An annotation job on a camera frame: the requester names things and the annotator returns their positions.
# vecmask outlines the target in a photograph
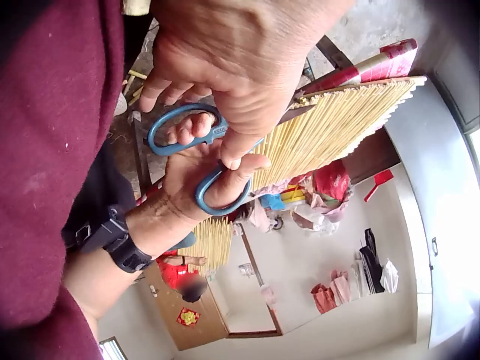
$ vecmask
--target black watch strap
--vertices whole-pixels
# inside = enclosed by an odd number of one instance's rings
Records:
[[[105,245],[103,249],[120,269],[130,274],[144,270],[152,263],[152,257],[137,248],[128,233]]]

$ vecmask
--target wrist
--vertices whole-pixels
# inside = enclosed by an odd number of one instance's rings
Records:
[[[176,245],[197,225],[180,213],[162,190],[129,211],[125,221],[135,245],[153,258]]]

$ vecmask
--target blue scissors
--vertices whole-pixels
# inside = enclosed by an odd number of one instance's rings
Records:
[[[301,108],[296,108],[292,110],[288,110],[282,119],[279,121],[278,124],[281,124],[285,121],[288,121],[298,115],[303,114],[304,112],[310,110],[314,105],[307,106],[307,107],[301,107]],[[192,110],[203,110],[207,111],[209,113],[212,113],[215,118],[218,120],[218,124],[213,126],[210,130],[210,132],[200,138],[195,138],[190,144],[188,145],[181,145],[181,144],[171,144],[167,146],[157,146],[154,142],[155,134],[167,120],[185,112],[185,111],[192,111]],[[161,117],[159,117],[152,127],[150,128],[147,136],[147,142],[152,151],[157,154],[157,155],[162,155],[162,156],[170,156],[172,154],[175,154],[179,151],[188,149],[190,147],[196,146],[201,143],[207,143],[211,144],[214,139],[221,138],[225,136],[225,133],[227,132],[228,129],[228,124],[227,121],[224,119],[224,117],[220,114],[218,109],[214,106],[208,105],[208,104],[202,104],[202,103],[195,103],[195,104],[187,104],[180,106],[179,108],[173,109],[171,111],[166,112],[163,114]],[[260,139],[253,147],[256,147],[258,144],[260,144],[263,141],[263,138]],[[227,171],[228,168],[223,165],[221,161],[218,162],[218,165],[215,167],[215,169],[208,174],[196,187],[195,189],[195,200],[198,204],[198,206],[205,211],[207,214],[214,215],[214,216],[224,216],[235,209],[237,209],[240,205],[243,204],[245,198],[247,197],[248,193],[250,192],[250,189],[252,188],[252,179],[249,179],[247,184],[245,185],[245,188],[243,189],[242,193],[238,197],[237,200],[235,200],[232,204],[229,206],[226,206],[221,209],[214,209],[209,207],[207,204],[205,204],[204,201],[204,195],[205,192],[208,190],[208,188],[214,183],[215,180],[217,180],[220,175],[224,172]]]

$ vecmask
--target hand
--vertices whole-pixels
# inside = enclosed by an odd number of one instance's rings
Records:
[[[169,129],[169,143],[189,144],[194,137],[205,136],[213,122],[207,113],[187,116],[179,125]],[[200,181],[218,164],[218,151],[222,141],[200,144],[168,157],[162,189],[168,201],[179,214],[195,224],[209,217],[197,205],[194,192]],[[234,202],[245,188],[252,174],[270,166],[263,155],[247,154],[240,167],[228,170],[206,191],[205,203],[212,208],[221,208]]]
[[[308,51],[353,3],[154,0],[160,30],[140,108],[150,111],[160,95],[172,105],[212,93],[229,124],[220,158],[238,169],[285,111]]]
[[[193,265],[203,266],[206,263],[207,263],[207,258],[206,257],[193,257],[192,258],[192,264]]]

